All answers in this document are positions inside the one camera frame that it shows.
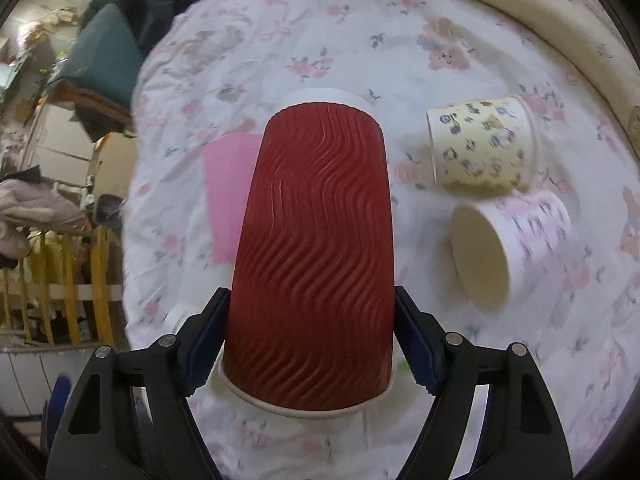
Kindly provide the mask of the yellow wooden crib rail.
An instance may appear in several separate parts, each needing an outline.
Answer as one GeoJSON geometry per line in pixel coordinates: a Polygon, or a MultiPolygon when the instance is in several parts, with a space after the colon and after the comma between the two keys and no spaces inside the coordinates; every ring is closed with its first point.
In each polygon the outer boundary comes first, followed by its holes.
{"type": "Polygon", "coordinates": [[[1,221],[1,341],[18,348],[117,344],[122,279],[103,226],[52,231],[1,221]]]}

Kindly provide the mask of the yellow cartoon paper cup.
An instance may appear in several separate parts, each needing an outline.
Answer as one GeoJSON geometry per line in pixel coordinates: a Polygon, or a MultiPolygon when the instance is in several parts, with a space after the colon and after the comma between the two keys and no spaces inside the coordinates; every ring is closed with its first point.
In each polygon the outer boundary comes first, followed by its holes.
{"type": "Polygon", "coordinates": [[[520,96],[465,101],[426,112],[434,181],[526,190],[538,166],[538,131],[520,96]]]}

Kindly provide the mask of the cream bear blanket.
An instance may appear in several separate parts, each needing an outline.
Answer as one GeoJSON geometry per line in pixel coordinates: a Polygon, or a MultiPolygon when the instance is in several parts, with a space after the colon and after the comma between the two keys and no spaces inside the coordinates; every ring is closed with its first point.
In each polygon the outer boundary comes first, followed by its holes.
{"type": "Polygon", "coordinates": [[[598,0],[478,0],[536,32],[594,85],[639,151],[639,64],[598,0]]]}

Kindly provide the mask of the white floral bed sheet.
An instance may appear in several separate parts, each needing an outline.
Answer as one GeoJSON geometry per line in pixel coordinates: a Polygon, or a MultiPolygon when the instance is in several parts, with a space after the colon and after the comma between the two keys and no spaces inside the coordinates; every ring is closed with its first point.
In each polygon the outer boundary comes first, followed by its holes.
{"type": "Polygon", "coordinates": [[[384,136],[396,281],[474,344],[524,342],[586,466],[639,377],[639,164],[599,92],[510,15],[473,0],[202,0],[145,60],[132,102],[138,161],[124,219],[131,347],[174,332],[231,282],[213,262],[202,151],[260,136],[282,96],[330,87],[366,100],[384,136]],[[491,315],[463,292],[448,243],[456,199],[431,175],[425,113],[518,94],[541,130],[535,185],[576,240],[562,280],[491,315]]]}

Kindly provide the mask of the teal cushion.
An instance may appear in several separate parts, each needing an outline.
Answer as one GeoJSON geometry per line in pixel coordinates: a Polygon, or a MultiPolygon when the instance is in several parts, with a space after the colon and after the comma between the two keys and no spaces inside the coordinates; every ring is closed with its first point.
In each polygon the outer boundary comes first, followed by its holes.
{"type": "Polygon", "coordinates": [[[107,4],[76,38],[49,84],[54,102],[128,114],[144,57],[126,18],[107,4]]]}

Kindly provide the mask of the pink patterned paper cup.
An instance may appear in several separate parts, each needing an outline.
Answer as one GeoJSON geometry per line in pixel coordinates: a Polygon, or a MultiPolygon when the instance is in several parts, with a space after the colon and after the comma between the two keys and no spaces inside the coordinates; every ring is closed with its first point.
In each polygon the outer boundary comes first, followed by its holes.
{"type": "Polygon", "coordinates": [[[458,205],[449,238],[472,303],[499,311],[562,280],[573,222],[558,196],[536,191],[458,205]]]}

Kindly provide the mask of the red ribbed paper cup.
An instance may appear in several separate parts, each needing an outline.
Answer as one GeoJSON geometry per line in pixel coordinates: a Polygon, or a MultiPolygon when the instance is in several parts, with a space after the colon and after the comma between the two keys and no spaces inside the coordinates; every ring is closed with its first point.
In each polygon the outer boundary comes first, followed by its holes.
{"type": "Polygon", "coordinates": [[[393,382],[394,246],[383,131],[312,88],[268,119],[248,192],[220,372],[279,415],[337,418],[393,382]]]}

